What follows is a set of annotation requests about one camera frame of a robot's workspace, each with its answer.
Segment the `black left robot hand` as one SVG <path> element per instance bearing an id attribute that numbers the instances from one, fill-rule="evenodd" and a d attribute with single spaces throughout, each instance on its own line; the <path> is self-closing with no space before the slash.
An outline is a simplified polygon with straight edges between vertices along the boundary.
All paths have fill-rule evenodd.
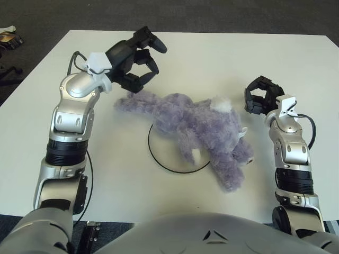
<path id="1" fill-rule="evenodd" d="M 166 45 L 147 26 L 134 32 L 129 40 L 122 40 L 112 46 L 105 53 L 112 65 L 106 73 L 109 80 L 132 93 L 140 92 L 145 84 L 159 74 L 158 66 L 147 47 L 160 53 L 167 52 Z M 146 65 L 149 72 L 142 76 L 132 74 L 130 70 L 134 64 Z"/>

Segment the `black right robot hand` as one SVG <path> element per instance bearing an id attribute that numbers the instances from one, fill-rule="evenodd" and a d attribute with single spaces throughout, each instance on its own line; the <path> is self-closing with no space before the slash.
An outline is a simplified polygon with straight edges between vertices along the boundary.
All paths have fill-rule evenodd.
<path id="1" fill-rule="evenodd" d="M 251 92 L 256 89 L 265 91 L 265 96 L 253 95 Z M 278 108 L 276 98 L 282 95 L 284 95 L 282 87 L 264 76 L 259 76 L 244 89 L 244 109 L 251 114 L 267 115 Z"/>

